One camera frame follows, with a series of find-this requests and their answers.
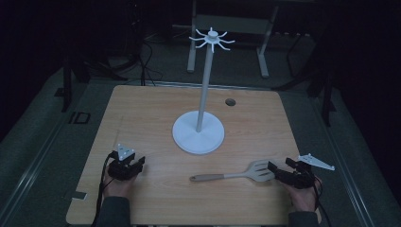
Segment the forearm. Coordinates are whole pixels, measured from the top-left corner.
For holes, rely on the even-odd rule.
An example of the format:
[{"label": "forearm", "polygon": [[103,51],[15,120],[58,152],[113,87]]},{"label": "forearm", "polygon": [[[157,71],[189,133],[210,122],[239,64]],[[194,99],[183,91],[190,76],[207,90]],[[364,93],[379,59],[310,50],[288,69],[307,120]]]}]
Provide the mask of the forearm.
[{"label": "forearm", "polygon": [[106,197],[103,200],[97,227],[131,226],[130,201],[123,197]]},{"label": "forearm", "polygon": [[315,212],[292,212],[288,214],[288,227],[318,227],[318,216]]}]

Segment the spatula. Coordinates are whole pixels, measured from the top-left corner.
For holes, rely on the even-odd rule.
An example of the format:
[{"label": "spatula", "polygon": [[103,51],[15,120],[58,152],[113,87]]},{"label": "spatula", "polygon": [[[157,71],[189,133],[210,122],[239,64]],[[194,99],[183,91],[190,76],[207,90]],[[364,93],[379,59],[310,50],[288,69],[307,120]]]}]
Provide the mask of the spatula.
[{"label": "spatula", "polygon": [[274,173],[268,170],[269,160],[259,160],[251,162],[248,169],[241,173],[226,173],[226,174],[202,174],[190,177],[191,182],[206,182],[227,178],[251,178],[256,182],[266,182],[274,178]]}]

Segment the dark background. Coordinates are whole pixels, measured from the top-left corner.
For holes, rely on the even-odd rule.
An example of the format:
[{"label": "dark background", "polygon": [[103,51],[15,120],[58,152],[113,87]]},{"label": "dark background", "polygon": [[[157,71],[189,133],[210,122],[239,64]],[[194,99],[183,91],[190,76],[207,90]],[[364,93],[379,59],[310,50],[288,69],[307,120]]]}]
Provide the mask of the dark background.
[{"label": "dark background", "polygon": [[[141,10],[134,12],[137,18],[127,18],[132,2],[142,4]],[[398,164],[401,158],[400,3],[390,0],[347,2],[346,6],[339,7],[338,2],[319,1],[330,24],[319,39],[319,46],[324,51],[314,55],[317,59],[327,56],[331,59],[334,85],[340,89],[400,203],[401,185],[397,182],[401,173]],[[207,4],[221,6],[221,1]],[[85,82],[89,76],[79,64],[82,61],[80,55],[74,51],[95,61],[104,61],[105,48],[135,55],[140,44],[133,42],[127,48],[122,42],[127,32],[132,31],[127,23],[129,20],[140,19],[142,25],[144,22],[153,24],[168,37],[172,23],[190,25],[190,13],[191,3],[185,0],[154,0],[146,1],[146,4],[122,0],[2,1],[0,139],[18,121],[44,82],[62,67],[66,54],[75,56],[76,74],[81,82]],[[297,32],[298,27],[289,22],[302,13],[291,5],[283,6],[274,29]],[[143,31],[142,27],[136,29],[137,34],[130,33],[135,41],[136,35]]]}]

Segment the spatula head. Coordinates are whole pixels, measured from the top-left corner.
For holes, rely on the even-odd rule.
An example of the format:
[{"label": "spatula head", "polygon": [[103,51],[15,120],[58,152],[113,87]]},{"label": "spatula head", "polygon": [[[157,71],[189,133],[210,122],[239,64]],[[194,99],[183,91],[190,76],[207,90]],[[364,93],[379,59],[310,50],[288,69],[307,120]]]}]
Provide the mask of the spatula head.
[{"label": "spatula head", "polygon": [[269,160],[253,161],[248,166],[246,176],[256,182],[266,182],[274,179],[274,173],[268,170]]}]

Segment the round white base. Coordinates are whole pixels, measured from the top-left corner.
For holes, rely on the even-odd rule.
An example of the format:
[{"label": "round white base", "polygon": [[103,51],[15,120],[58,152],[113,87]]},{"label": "round white base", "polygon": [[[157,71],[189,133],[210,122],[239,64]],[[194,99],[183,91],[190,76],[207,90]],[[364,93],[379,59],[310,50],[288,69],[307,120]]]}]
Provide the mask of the round white base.
[{"label": "round white base", "polygon": [[204,112],[201,131],[197,132],[198,111],[181,115],[173,126],[177,145],[186,152],[206,154],[217,149],[224,139],[224,127],[211,113]]}]

